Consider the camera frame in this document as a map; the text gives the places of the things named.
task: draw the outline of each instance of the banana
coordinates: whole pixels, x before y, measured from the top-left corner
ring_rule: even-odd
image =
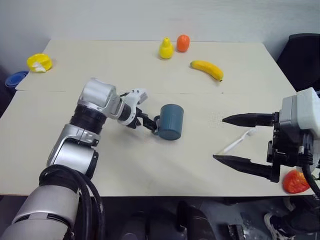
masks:
[[[213,65],[211,62],[195,60],[190,63],[191,67],[194,69],[198,69],[204,71],[207,74],[210,74],[213,78],[218,81],[222,81],[224,77],[224,72],[218,68],[216,65]]]

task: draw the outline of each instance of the black cable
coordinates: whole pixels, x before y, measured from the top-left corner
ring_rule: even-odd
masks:
[[[104,240],[106,235],[106,214],[102,198],[99,195],[96,186],[91,182],[91,180],[83,173],[79,172],[79,174],[84,179],[85,183],[88,185],[94,196],[95,207],[98,214],[98,240]]]
[[[82,199],[82,211],[83,211],[83,224],[82,224],[82,239],[91,240],[91,231],[92,231],[92,206],[89,190],[86,185],[86,181],[80,176],[80,174],[64,165],[51,165],[44,169],[40,176],[39,181],[42,182],[43,178],[54,171],[65,171],[68,172],[78,184],[81,191]]]
[[[313,190],[315,195],[320,198],[320,189],[318,185],[316,184],[316,181],[312,177],[311,171],[310,171],[310,165],[306,164],[302,166],[302,172],[304,175],[305,180],[309,184],[310,188]]]

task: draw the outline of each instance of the white table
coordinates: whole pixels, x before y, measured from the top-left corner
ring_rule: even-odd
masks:
[[[261,43],[192,42],[172,59],[157,57],[159,42],[51,40],[44,53],[54,67],[29,73],[0,120],[0,194],[28,195],[46,167],[64,124],[73,115],[90,77],[118,93],[146,88],[141,109],[154,117],[161,106],[184,108],[182,137],[166,141],[144,127],[107,119],[97,147],[93,177],[101,196],[281,196],[281,183],[237,172],[213,159],[248,128],[222,123],[239,113],[278,111],[294,89]],[[191,69],[207,60],[224,71],[217,83]],[[230,154],[267,164],[271,127],[258,131]],[[282,167],[281,177],[291,168]]]

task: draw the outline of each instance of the mug handle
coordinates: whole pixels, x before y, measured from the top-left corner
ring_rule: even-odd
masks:
[[[158,136],[158,133],[159,133],[159,126],[158,126],[158,124],[157,124],[157,121],[158,121],[159,119],[160,119],[160,115],[155,116],[154,119],[153,119],[153,121],[155,122],[155,124],[156,124],[156,126],[157,126],[157,129],[154,130],[154,131],[152,131],[152,133],[153,133],[153,135],[156,135],[156,136]]]

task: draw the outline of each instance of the plastic fruit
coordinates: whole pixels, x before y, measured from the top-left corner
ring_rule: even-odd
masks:
[[[26,60],[27,66],[32,72],[45,73],[52,67],[52,61],[47,54],[37,53]]]
[[[169,59],[174,54],[174,46],[172,45],[170,38],[165,37],[159,47],[159,56],[163,59]]]
[[[187,35],[180,35],[176,40],[176,49],[179,52],[186,52],[189,48],[190,38]]]
[[[282,182],[283,188],[287,193],[298,194],[310,188],[302,172],[291,170],[288,172]]]
[[[191,67],[194,69],[198,69],[204,71],[207,74],[210,74],[213,78],[218,81],[222,81],[224,77],[224,72],[218,68],[216,65],[212,64],[208,61],[196,60],[190,63]]]

